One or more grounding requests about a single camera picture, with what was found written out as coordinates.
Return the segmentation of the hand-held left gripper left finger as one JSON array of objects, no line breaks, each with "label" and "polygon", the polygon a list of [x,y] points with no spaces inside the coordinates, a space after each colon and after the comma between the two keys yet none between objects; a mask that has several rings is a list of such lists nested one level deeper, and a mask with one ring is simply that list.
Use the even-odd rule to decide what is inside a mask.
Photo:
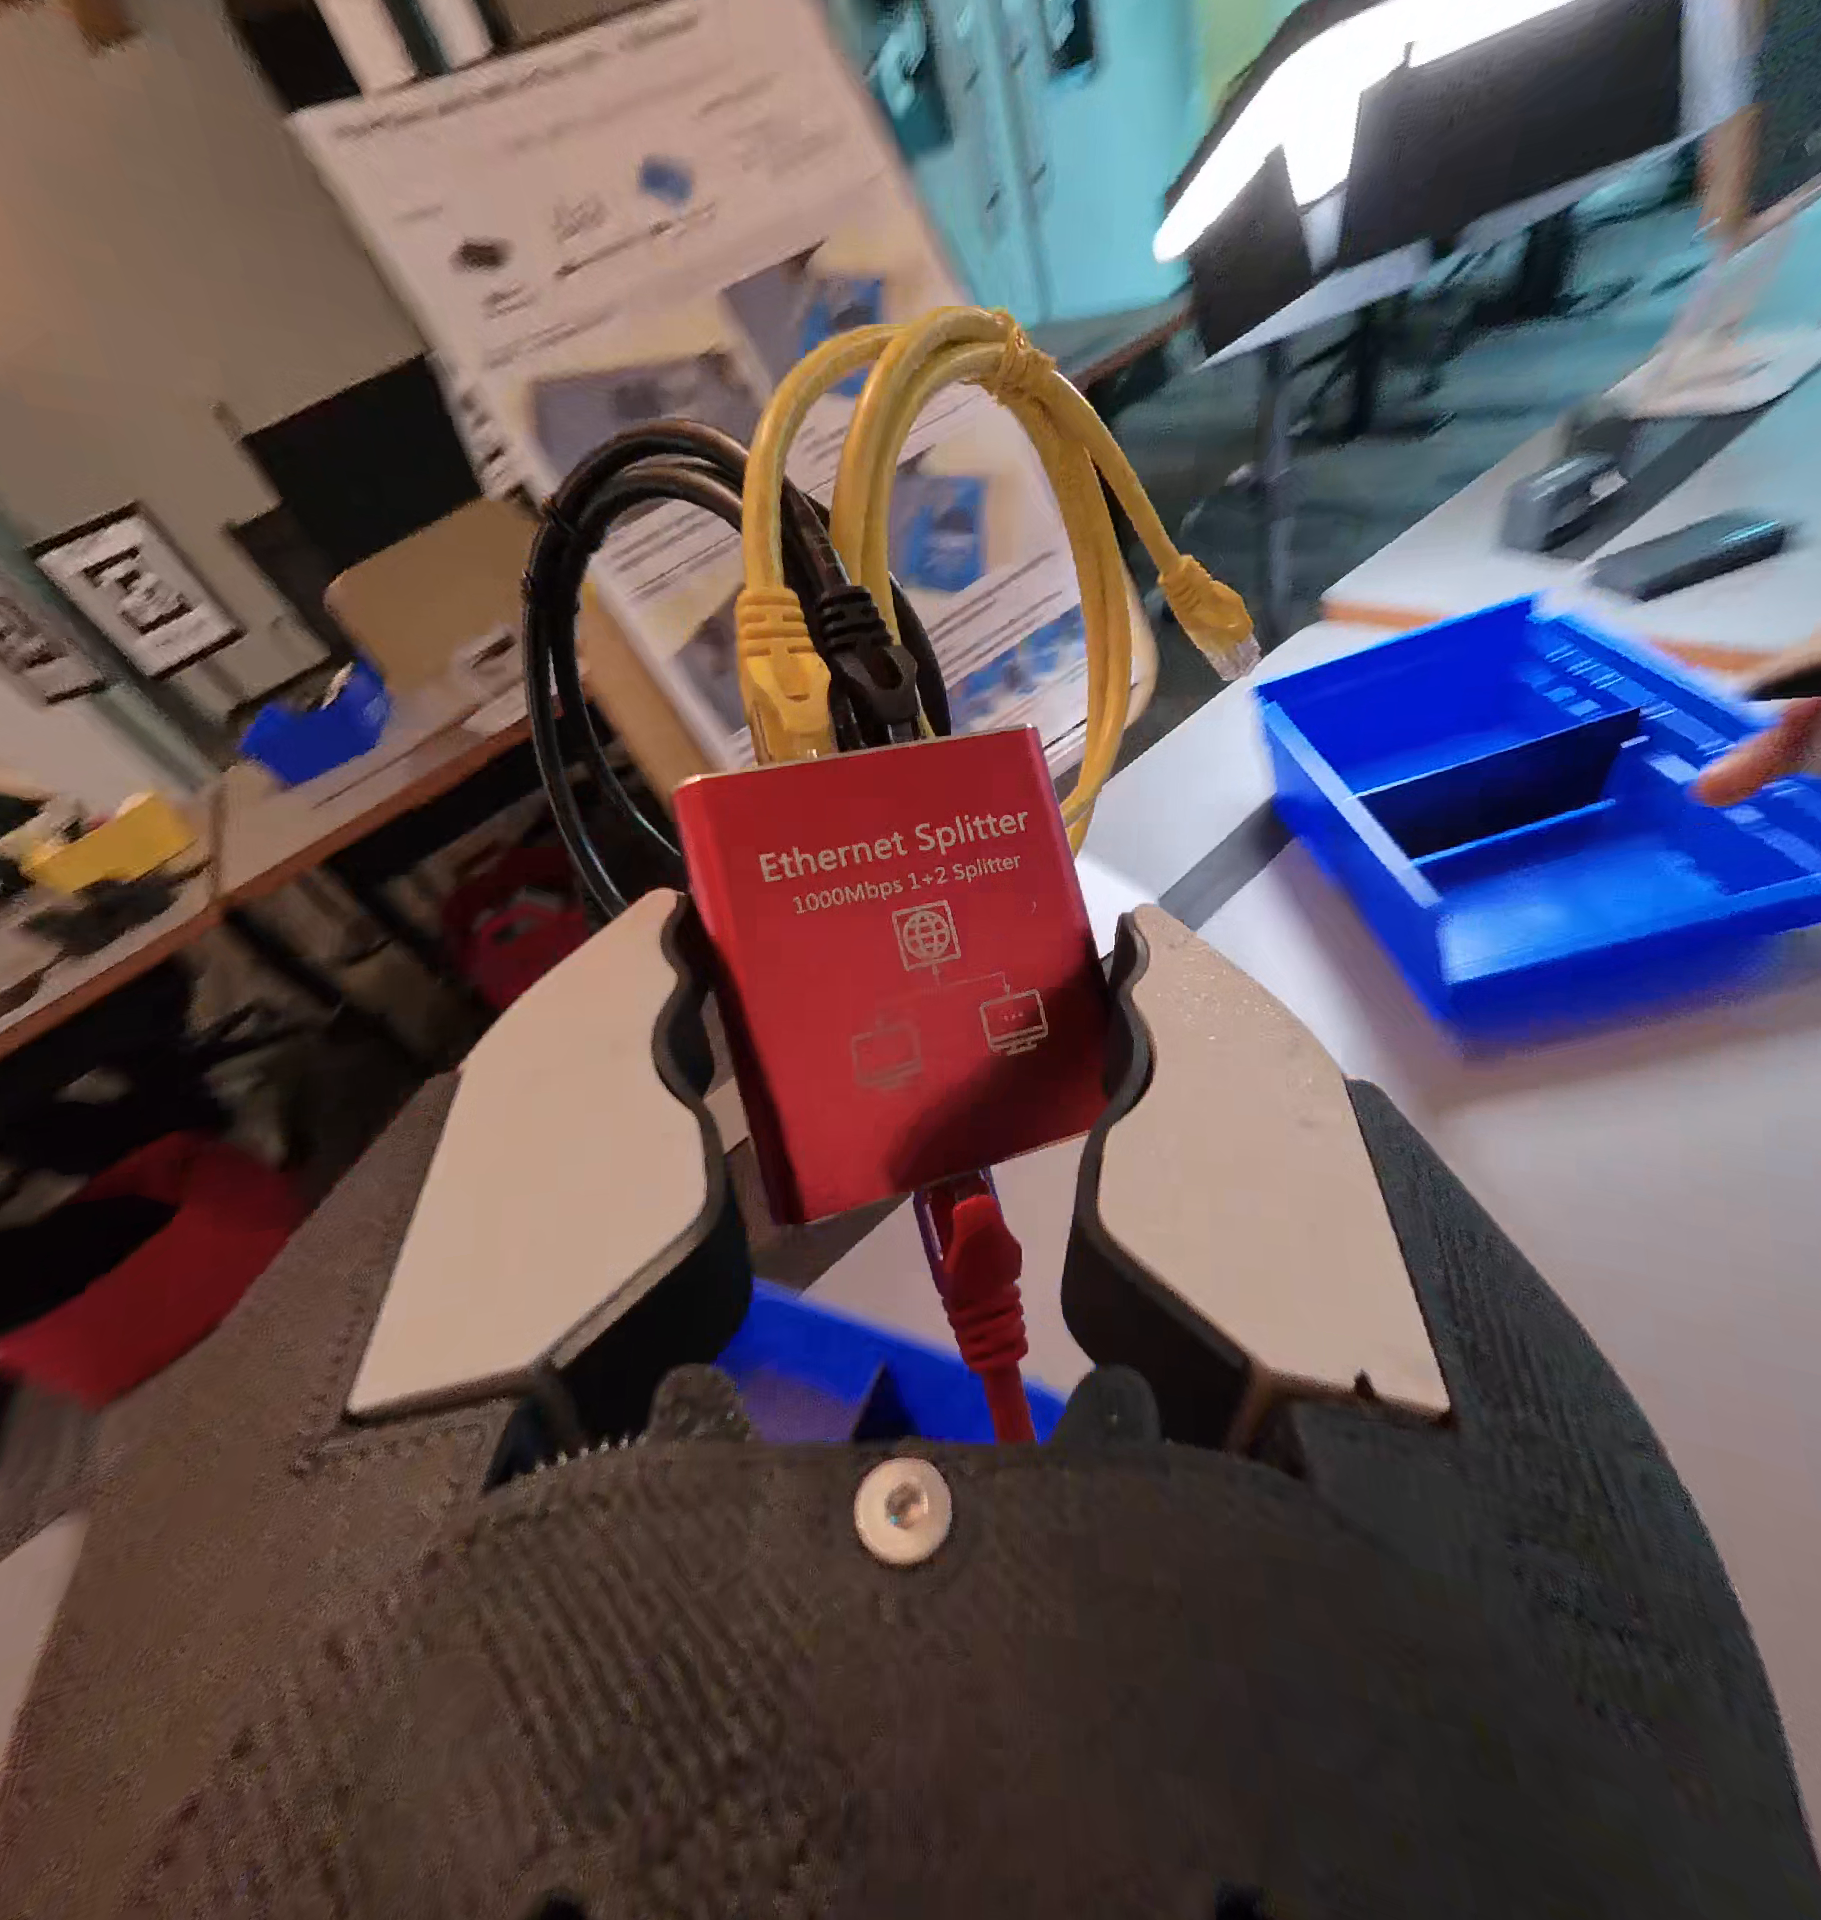
[{"label": "hand-held left gripper left finger", "polygon": [[707,1105],[702,927],[655,892],[504,1011],[456,1077],[347,1393],[358,1423],[527,1402],[563,1442],[638,1434],[752,1306]]}]

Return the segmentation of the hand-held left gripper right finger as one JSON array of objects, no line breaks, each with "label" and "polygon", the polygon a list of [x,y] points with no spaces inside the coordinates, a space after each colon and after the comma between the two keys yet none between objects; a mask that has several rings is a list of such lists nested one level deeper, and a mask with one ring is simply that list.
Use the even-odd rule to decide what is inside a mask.
[{"label": "hand-held left gripper right finger", "polygon": [[1451,1420],[1355,1116],[1308,1026],[1162,907],[1112,947],[1106,1105],[1078,1164],[1063,1312],[1164,1428],[1290,1403]]}]

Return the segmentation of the blue bin with black divider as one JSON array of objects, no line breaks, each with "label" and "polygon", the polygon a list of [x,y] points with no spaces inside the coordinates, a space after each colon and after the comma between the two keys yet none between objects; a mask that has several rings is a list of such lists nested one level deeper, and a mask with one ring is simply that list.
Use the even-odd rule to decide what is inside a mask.
[{"label": "blue bin with black divider", "polygon": [[1459,1036],[1695,990],[1821,923],[1821,777],[1700,804],[1761,721],[1534,600],[1257,685],[1282,825]]}]

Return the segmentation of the red ethernet splitter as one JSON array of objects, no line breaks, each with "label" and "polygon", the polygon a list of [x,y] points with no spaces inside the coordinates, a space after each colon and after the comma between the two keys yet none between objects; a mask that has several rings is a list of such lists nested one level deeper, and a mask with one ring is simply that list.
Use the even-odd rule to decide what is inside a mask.
[{"label": "red ethernet splitter", "polygon": [[1108,987],[1035,728],[714,773],[675,814],[782,1223],[1097,1118]]}]

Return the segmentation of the person's right hand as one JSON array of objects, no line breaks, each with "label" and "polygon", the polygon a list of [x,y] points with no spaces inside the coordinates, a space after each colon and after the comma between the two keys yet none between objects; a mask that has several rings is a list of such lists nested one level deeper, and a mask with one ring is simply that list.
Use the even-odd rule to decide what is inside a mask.
[{"label": "person's right hand", "polygon": [[1821,699],[1787,702],[1768,728],[1710,766],[1692,792],[1700,804],[1728,808],[1799,775],[1821,777]]}]

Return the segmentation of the black flat power bank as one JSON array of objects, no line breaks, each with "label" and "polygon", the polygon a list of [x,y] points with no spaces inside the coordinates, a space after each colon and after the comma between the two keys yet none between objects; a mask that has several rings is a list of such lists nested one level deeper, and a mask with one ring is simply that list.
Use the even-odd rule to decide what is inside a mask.
[{"label": "black flat power bank", "polygon": [[1720,513],[1594,561],[1588,582],[1631,603],[1663,600],[1779,557],[1791,526],[1757,513]]}]

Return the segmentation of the red tote bag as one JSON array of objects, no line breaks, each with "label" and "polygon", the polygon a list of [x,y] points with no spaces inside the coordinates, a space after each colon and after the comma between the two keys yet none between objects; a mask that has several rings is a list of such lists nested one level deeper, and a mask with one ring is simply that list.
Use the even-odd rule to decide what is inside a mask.
[{"label": "red tote bag", "polygon": [[555,843],[485,848],[441,907],[452,963],[502,1014],[591,936],[593,920]]}]

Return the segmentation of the grey charger box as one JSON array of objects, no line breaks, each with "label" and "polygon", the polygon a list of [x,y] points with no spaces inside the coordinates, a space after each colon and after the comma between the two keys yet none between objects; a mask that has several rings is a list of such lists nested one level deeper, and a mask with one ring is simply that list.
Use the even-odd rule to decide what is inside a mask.
[{"label": "grey charger box", "polygon": [[1619,487],[1617,461],[1578,451],[1512,480],[1503,493],[1497,542],[1521,555],[1547,555],[1578,537]]}]

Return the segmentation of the blue plastic bin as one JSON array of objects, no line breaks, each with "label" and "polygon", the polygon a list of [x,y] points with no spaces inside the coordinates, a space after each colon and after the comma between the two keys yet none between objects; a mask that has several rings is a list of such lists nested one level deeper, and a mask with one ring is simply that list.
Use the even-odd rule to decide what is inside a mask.
[{"label": "blue plastic bin", "polygon": [[926,1341],[759,1282],[718,1365],[773,1444],[988,1447],[1015,1395],[1038,1441],[1057,1432],[1066,1397],[1025,1376],[1015,1295],[966,1308],[946,1333]]}]

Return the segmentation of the wooden top table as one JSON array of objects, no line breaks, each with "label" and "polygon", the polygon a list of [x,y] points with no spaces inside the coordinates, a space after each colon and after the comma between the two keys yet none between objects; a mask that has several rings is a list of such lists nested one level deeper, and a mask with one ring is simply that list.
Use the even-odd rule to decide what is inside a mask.
[{"label": "wooden top table", "polygon": [[337,876],[370,923],[394,947],[413,955],[443,993],[456,997],[473,1029],[485,1029],[495,1009],[452,964],[445,947],[399,912],[372,867],[353,861],[353,851],[389,835],[431,852],[463,833],[459,825],[431,833],[416,830],[416,821],[452,792],[491,777],[495,766],[524,753],[530,717],[518,710],[507,726],[475,732],[448,705],[416,699],[410,708],[399,747],[381,746],[322,781],[275,788],[252,767],[226,773],[206,808],[204,867],[177,888],[164,912],[96,953],[53,960],[39,973],[34,993],[7,993],[0,1009],[0,1062],[81,1018],[88,1008],[133,979],[177,960],[214,931],[229,931],[308,1001],[325,1009],[345,1005],[347,998],[329,975],[250,918],[252,907],[317,873]]}]

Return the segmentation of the small blue bin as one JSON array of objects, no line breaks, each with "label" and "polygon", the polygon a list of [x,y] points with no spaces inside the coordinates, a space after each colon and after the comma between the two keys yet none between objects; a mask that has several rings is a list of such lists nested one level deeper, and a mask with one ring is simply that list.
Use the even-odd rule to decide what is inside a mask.
[{"label": "small blue bin", "polygon": [[236,753],[276,784],[299,787],[370,755],[389,717],[391,697],[381,672],[352,660],[319,690],[260,708]]}]

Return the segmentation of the yellow plastic bin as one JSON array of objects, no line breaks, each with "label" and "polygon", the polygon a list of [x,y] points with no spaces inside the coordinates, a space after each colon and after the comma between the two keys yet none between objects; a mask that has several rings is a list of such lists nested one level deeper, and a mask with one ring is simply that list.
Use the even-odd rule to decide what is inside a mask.
[{"label": "yellow plastic bin", "polygon": [[80,900],[103,886],[171,875],[202,844],[202,828],[182,806],[139,791],[100,816],[61,818],[45,810],[11,840],[11,860],[33,888]]}]

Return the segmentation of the softbox studio light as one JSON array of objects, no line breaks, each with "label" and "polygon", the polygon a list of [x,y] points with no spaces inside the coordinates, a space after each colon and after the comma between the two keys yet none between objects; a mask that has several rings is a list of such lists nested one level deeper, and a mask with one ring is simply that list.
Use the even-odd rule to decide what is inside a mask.
[{"label": "softbox studio light", "polygon": [[1300,4],[1173,181],[1207,362],[1413,292],[1740,102],[1727,4]]}]

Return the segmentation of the black framed marker board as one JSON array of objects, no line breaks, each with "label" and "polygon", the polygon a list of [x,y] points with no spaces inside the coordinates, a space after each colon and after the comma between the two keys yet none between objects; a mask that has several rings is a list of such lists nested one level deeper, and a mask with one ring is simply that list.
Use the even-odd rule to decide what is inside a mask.
[{"label": "black framed marker board", "polygon": [[43,708],[94,699],[105,676],[43,605],[0,575],[0,672]]},{"label": "black framed marker board", "polygon": [[150,685],[171,684],[250,636],[144,504],[34,540],[27,557]]}]

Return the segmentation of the wall poster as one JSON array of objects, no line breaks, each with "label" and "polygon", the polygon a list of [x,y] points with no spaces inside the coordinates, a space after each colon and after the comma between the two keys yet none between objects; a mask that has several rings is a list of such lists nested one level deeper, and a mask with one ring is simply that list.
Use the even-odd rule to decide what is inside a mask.
[{"label": "wall poster", "polygon": [[[807,352],[959,297],[816,4],[647,6],[294,129],[531,499],[647,421],[752,444]],[[1033,726],[1066,771],[1074,564],[1023,428],[981,391],[915,422],[889,540],[956,728]]]}]

